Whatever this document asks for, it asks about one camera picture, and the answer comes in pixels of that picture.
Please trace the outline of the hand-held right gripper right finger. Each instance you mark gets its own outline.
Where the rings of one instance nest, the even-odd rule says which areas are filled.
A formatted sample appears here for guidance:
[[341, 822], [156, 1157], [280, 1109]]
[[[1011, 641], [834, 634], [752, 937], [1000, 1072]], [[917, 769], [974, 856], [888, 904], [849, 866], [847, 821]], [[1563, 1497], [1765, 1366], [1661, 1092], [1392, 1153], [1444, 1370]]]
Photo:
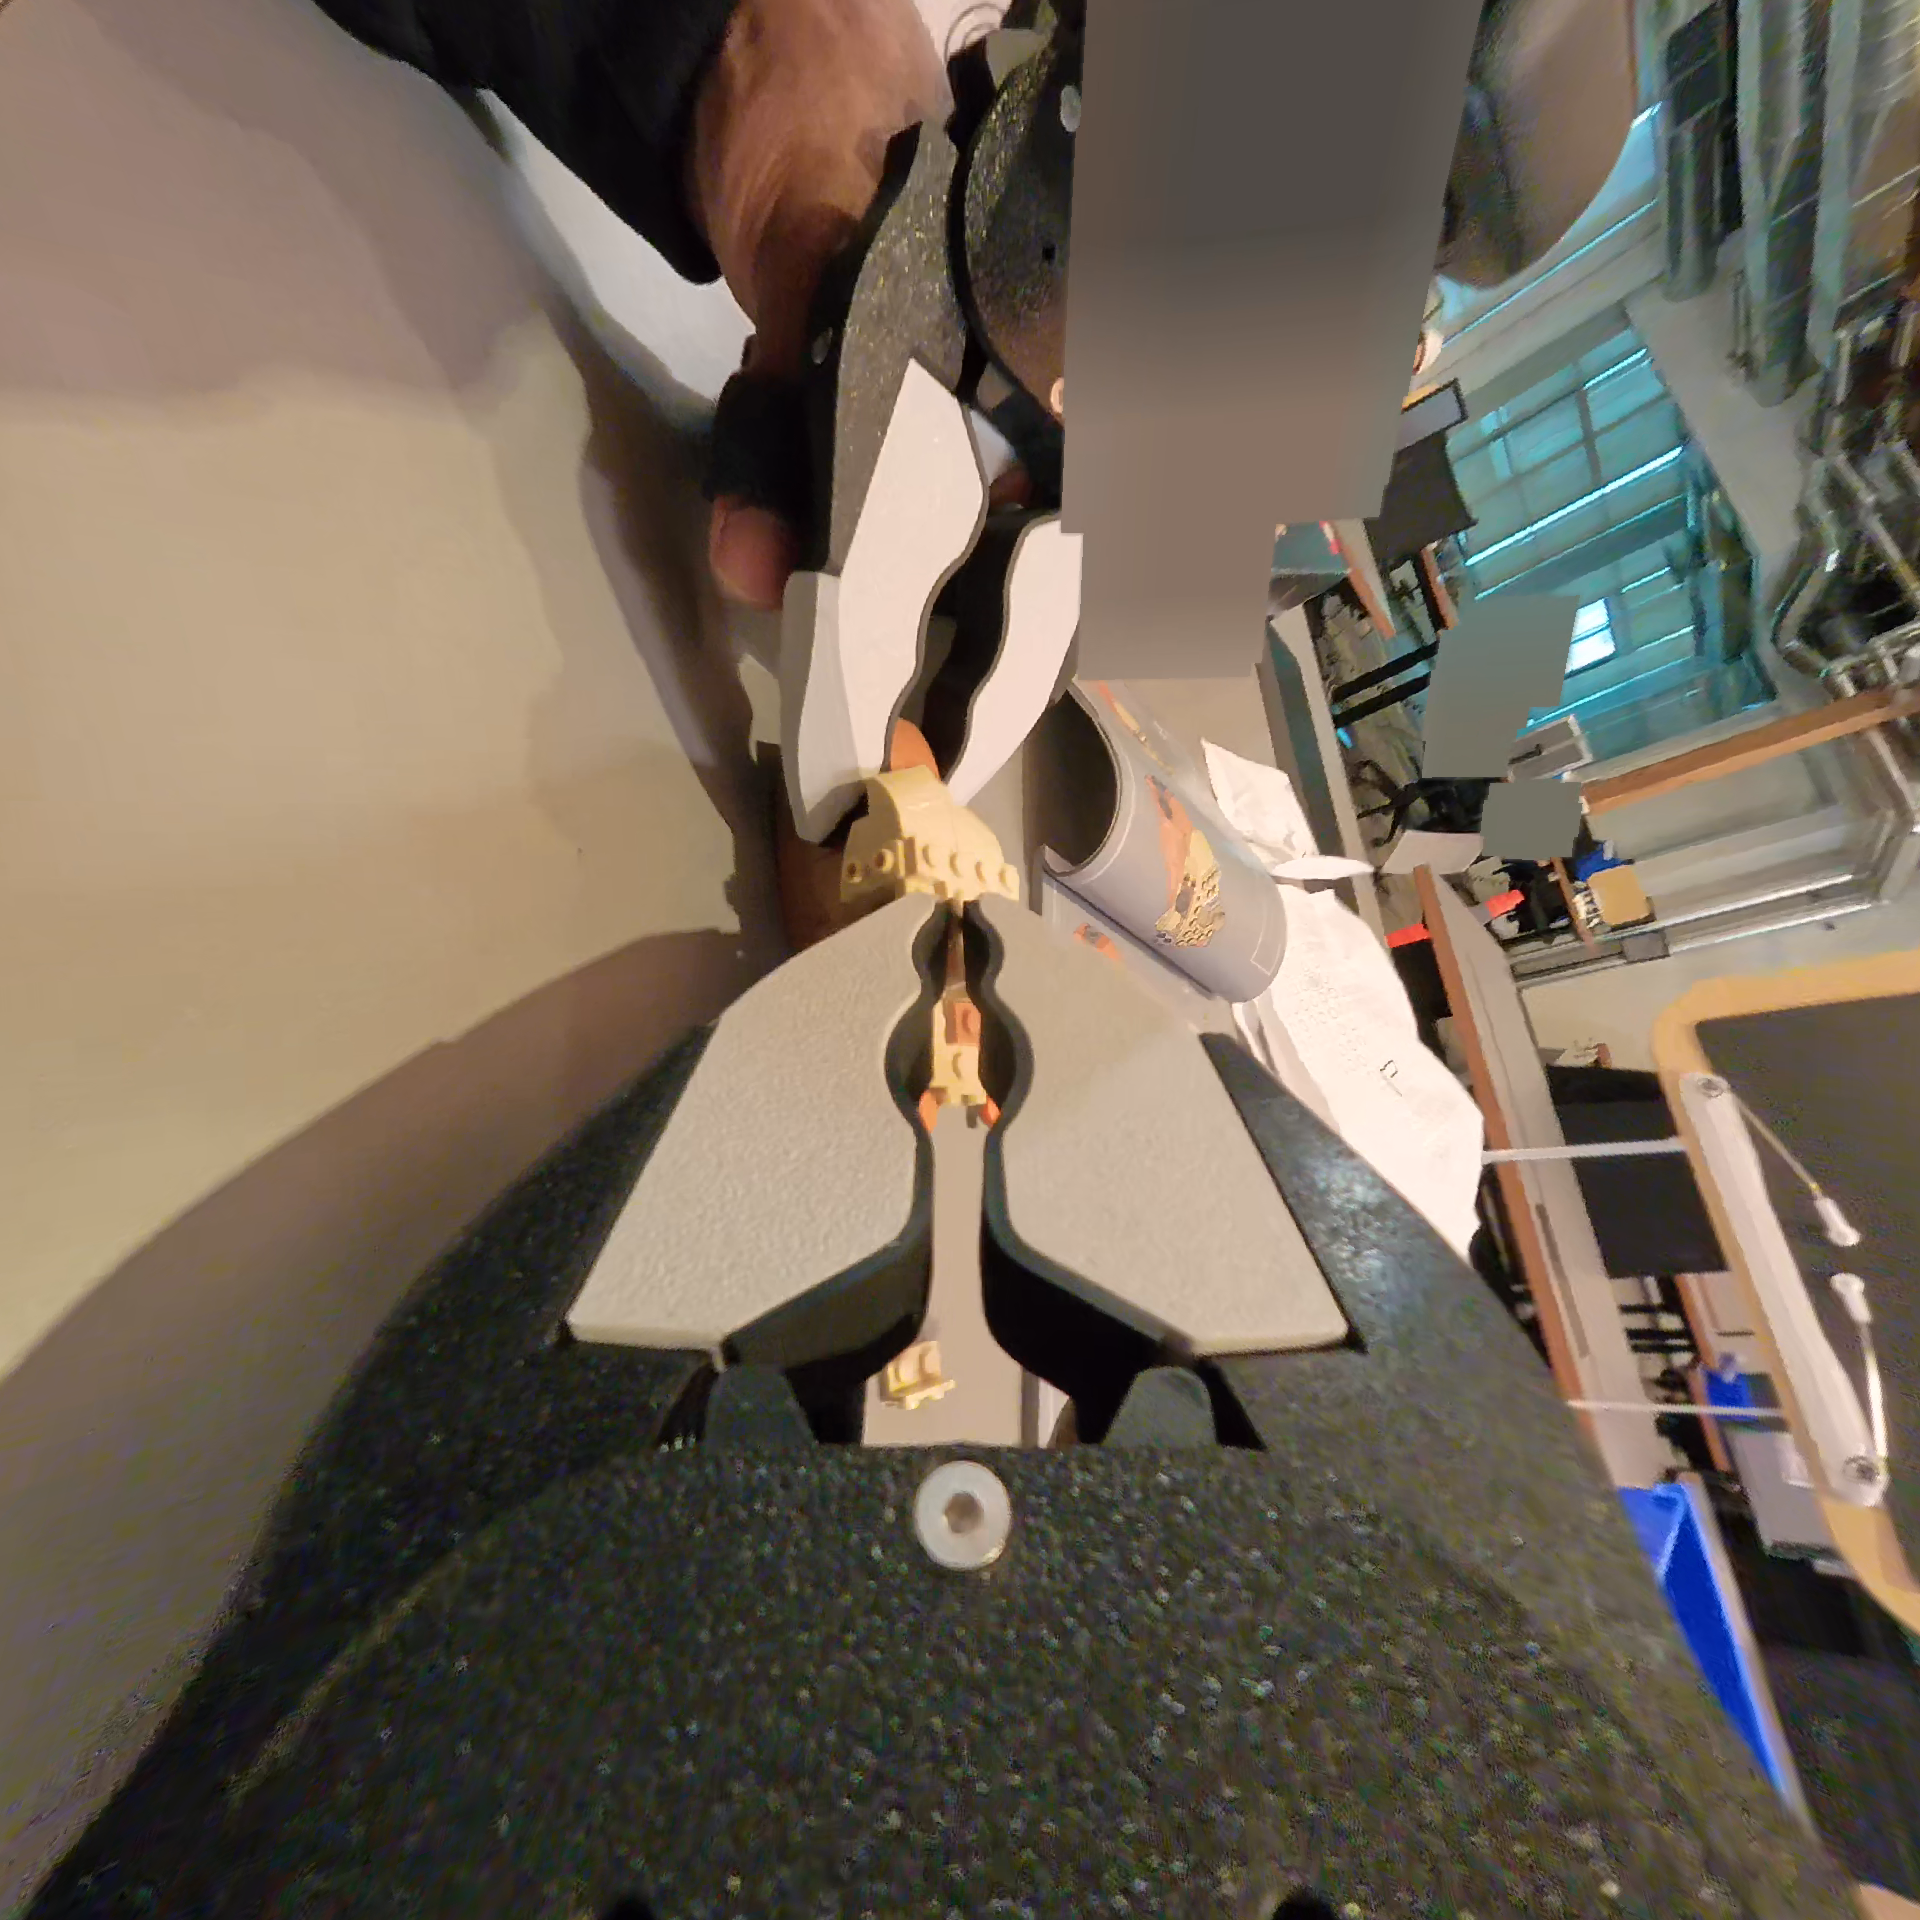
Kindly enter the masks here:
[[1011, 1085], [986, 1154], [990, 1247], [1189, 1359], [1338, 1346], [1350, 1324], [1205, 1035], [1025, 906], [972, 904]]

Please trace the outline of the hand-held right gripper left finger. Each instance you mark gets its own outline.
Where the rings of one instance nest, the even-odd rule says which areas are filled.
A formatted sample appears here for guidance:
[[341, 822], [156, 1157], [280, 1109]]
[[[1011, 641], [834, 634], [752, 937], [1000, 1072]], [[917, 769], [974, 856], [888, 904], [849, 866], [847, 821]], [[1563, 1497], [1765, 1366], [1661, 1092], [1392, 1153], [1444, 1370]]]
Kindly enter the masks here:
[[891, 1359], [924, 1319], [932, 1147], [901, 1043], [949, 912], [905, 896], [768, 973], [713, 1026], [586, 1283], [580, 1342]]

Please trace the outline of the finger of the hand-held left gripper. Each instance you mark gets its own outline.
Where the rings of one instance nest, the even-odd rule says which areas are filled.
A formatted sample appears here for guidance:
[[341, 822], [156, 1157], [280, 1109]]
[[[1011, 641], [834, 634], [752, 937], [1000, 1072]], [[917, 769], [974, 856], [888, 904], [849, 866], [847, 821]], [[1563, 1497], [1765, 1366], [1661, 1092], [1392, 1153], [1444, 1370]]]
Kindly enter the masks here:
[[997, 511], [942, 592], [938, 769], [972, 805], [1059, 697], [1082, 618], [1085, 540], [1059, 514]]
[[934, 603], [986, 517], [969, 412], [910, 357], [844, 556], [783, 595], [781, 766], [800, 837], [829, 837], [887, 769]]

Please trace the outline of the tan brick vehicle model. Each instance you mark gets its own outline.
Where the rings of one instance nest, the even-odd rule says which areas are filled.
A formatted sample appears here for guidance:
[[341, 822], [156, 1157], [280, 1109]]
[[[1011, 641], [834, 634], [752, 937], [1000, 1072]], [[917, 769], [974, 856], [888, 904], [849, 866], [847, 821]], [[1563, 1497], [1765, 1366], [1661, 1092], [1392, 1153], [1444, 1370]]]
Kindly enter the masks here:
[[946, 1110], [959, 1110], [971, 1128], [992, 1128], [1000, 1106], [983, 1077], [986, 1026], [969, 982], [963, 908], [1019, 901], [1020, 880], [997, 835], [953, 797], [924, 732], [906, 720], [893, 725], [883, 770], [866, 781], [857, 819], [822, 842], [800, 839], [781, 789], [774, 849], [781, 930], [792, 953], [908, 896], [951, 908], [919, 1119], [931, 1133]]

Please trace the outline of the person's left forearm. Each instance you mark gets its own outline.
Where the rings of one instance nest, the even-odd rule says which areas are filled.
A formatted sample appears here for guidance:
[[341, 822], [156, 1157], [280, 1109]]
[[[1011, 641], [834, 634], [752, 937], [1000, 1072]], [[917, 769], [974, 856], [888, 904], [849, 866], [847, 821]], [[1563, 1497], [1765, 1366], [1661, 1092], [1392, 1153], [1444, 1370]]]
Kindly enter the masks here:
[[691, 200], [693, 127], [736, 2], [322, 2], [450, 95], [491, 95], [691, 284], [718, 265]]

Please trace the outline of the grey desk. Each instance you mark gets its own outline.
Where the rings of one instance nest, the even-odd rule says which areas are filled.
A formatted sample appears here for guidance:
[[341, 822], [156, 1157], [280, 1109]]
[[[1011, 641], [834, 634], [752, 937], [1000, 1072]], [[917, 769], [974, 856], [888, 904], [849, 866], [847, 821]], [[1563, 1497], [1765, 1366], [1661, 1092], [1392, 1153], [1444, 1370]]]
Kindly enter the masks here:
[[740, 331], [312, 4], [4, 6], [4, 1917], [660, 1412], [517, 1312], [773, 950]]

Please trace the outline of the person's left hand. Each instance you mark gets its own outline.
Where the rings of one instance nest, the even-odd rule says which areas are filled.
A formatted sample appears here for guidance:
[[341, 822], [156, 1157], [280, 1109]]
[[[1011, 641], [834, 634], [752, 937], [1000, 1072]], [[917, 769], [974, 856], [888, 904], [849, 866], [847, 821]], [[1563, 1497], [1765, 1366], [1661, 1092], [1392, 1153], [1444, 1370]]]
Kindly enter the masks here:
[[822, 277], [862, 229], [894, 138], [946, 114], [946, 72], [908, 2], [735, 4], [697, 88], [689, 211], [751, 322], [708, 473], [708, 561], [740, 604], [779, 610], [805, 563], [800, 380]]

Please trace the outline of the white paper bag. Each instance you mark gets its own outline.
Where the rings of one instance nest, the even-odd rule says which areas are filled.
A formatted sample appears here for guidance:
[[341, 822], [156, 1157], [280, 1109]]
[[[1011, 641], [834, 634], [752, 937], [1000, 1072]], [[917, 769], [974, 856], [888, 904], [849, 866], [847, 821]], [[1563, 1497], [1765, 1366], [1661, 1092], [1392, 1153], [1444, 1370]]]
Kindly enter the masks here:
[[1468, 1257], [1478, 1231], [1485, 1122], [1425, 1043], [1388, 948], [1334, 884], [1373, 866], [1320, 852], [1288, 776], [1205, 742], [1213, 800], [1273, 879], [1284, 953], [1240, 1038], [1415, 1213]]

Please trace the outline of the grey instruction booklet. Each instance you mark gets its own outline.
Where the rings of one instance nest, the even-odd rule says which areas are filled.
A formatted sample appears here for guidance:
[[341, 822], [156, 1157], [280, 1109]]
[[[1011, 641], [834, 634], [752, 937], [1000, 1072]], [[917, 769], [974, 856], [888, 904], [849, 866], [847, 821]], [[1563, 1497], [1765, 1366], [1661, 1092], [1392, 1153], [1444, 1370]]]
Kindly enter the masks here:
[[1284, 967], [1280, 887], [1145, 699], [1070, 682], [1035, 744], [1046, 873], [1200, 994], [1261, 999]]

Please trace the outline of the wood-edged long table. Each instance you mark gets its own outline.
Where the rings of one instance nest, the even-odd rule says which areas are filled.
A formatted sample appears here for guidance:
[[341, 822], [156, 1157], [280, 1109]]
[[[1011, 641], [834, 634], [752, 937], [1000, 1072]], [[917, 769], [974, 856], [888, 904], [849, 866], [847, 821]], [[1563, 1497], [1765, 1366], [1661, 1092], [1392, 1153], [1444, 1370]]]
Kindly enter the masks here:
[[1669, 1476], [1673, 1453], [1628, 1344], [1618, 1289], [1602, 1260], [1508, 957], [1446, 876], [1418, 868], [1415, 884], [1483, 1112], [1507, 1239], [1553, 1379], [1609, 1481], [1618, 1488], [1657, 1487]]

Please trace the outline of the blue plastic bin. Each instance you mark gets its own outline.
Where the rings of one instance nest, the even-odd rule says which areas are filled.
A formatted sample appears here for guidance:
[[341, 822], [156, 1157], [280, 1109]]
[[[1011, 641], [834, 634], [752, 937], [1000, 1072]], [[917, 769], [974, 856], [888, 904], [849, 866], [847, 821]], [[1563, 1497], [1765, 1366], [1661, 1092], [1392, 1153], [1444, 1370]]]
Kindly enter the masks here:
[[1682, 1476], [1657, 1487], [1622, 1487], [1616, 1499], [1706, 1691], [1714, 1695], [1777, 1797], [1794, 1814], [1808, 1819], [1807, 1792], [1765, 1670], [1760, 1643], [1706, 1487], [1696, 1476]]

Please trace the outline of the wood-rimmed black panel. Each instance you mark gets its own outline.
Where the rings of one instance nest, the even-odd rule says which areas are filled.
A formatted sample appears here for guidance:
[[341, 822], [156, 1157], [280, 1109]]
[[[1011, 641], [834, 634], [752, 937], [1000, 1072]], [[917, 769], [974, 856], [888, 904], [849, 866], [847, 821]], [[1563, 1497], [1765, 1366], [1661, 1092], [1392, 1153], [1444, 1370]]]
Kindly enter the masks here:
[[[1724, 1274], [1694, 1286], [1710, 1324], [1706, 1366], [1740, 1382], [1727, 1447], [1763, 1541], [1839, 1563], [1906, 1629], [1918, 1623], [1918, 997], [1917, 950], [1816, 968], [1709, 978], [1653, 1022], [1651, 1059], [1688, 1151]], [[1685, 1074], [1734, 1092], [1811, 1167], [1860, 1231], [1851, 1265], [1866, 1280], [1884, 1373], [1893, 1482], [1884, 1505], [1852, 1507], [1819, 1484], [1819, 1460], [1763, 1311], [1721, 1237], [1676, 1104]]]

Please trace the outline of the metal ceiling pipes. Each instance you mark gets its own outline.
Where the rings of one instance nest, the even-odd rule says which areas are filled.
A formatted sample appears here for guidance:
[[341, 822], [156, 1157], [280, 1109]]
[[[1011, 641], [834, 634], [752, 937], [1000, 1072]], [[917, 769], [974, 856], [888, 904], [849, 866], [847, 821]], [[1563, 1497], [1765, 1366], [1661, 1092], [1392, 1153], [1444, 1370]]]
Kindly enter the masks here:
[[1751, 558], [1767, 658], [1917, 692], [1914, 2], [1632, 4], [1648, 343]]

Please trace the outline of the large window wall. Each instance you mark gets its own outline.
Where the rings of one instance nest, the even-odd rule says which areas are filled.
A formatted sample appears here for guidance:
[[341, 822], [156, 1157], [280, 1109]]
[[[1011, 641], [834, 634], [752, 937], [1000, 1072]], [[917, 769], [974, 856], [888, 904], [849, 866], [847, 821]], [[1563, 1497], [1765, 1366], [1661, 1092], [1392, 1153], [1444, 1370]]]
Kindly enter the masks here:
[[1513, 396], [1472, 396], [1448, 448], [1472, 514], [1443, 549], [1451, 588], [1576, 607], [1533, 729], [1569, 719], [1610, 760], [1773, 703], [1748, 534], [1628, 320]]

